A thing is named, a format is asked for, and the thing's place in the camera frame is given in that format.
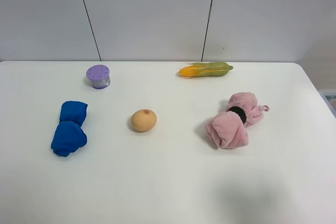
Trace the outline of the blue towel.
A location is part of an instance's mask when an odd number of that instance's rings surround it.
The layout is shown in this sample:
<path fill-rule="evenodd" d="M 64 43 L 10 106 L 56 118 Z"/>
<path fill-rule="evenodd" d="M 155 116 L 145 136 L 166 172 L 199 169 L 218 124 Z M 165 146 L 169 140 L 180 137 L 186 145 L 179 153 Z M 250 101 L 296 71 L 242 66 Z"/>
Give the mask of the blue towel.
<path fill-rule="evenodd" d="M 87 144 L 87 136 L 81 129 L 87 116 L 86 103 L 66 101 L 60 110 L 59 124 L 55 130 L 51 149 L 61 157 L 67 157 Z"/>

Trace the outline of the tan egg-shaped ball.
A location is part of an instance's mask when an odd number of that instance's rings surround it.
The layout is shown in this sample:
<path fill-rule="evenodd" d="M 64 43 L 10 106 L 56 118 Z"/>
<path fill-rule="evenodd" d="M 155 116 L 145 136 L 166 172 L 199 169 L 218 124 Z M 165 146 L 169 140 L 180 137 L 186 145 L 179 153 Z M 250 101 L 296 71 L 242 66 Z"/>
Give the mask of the tan egg-shaped ball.
<path fill-rule="evenodd" d="M 136 111 L 131 116 L 131 126 L 136 132 L 147 132 L 156 125 L 156 122 L 156 114 L 149 109 Z"/>

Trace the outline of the toy corn cob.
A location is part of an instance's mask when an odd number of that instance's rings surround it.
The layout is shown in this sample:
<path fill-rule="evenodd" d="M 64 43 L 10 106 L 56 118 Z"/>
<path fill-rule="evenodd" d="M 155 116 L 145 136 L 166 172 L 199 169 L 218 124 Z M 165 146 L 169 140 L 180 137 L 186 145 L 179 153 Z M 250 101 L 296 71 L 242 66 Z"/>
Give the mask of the toy corn cob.
<path fill-rule="evenodd" d="M 182 78 L 222 77 L 233 70 L 226 62 L 193 62 L 177 73 Z"/>

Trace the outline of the pink rolled towel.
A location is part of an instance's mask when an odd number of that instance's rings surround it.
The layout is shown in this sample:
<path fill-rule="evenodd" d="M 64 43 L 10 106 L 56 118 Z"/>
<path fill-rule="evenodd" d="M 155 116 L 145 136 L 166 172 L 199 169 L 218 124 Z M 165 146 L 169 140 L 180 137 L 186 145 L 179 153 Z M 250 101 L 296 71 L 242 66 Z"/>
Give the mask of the pink rolled towel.
<path fill-rule="evenodd" d="M 245 124 L 236 113 L 227 111 L 233 106 L 238 106 L 245 111 L 247 116 Z M 264 112 L 267 111 L 269 106 L 259 105 L 253 93 L 235 93 L 230 97 L 226 110 L 206 124 L 206 135 L 220 149 L 244 147 L 249 143 L 246 128 L 262 120 Z"/>

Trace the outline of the purple lidded round container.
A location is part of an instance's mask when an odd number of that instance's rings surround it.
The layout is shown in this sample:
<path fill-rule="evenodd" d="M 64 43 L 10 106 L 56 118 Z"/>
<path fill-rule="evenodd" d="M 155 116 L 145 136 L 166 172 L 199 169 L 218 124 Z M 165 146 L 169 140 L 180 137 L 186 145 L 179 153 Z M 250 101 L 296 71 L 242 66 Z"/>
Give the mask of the purple lidded round container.
<path fill-rule="evenodd" d="M 110 70 L 105 65 L 95 65 L 86 71 L 86 77 L 95 89 L 107 88 L 110 83 Z"/>

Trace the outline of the black elastic band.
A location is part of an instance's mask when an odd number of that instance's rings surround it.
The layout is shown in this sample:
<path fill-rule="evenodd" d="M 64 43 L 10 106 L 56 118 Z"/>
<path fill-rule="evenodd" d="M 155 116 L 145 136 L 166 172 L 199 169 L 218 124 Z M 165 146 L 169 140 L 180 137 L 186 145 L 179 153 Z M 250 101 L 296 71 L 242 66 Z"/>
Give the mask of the black elastic band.
<path fill-rule="evenodd" d="M 242 108 L 240 108 L 238 106 L 233 106 L 233 107 L 229 108 L 227 111 L 231 111 L 231 112 L 236 113 L 240 117 L 242 123 L 245 124 L 247 116 L 246 116 L 245 111 Z"/>

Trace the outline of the clear plastic bin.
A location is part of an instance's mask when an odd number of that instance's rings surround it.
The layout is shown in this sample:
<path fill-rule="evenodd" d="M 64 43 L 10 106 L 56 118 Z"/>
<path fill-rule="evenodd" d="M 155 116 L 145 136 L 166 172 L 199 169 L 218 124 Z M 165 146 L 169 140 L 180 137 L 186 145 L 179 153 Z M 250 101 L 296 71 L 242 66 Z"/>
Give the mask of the clear plastic bin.
<path fill-rule="evenodd" d="M 333 116 L 336 117 L 336 89 L 320 89 L 318 92 Z"/>

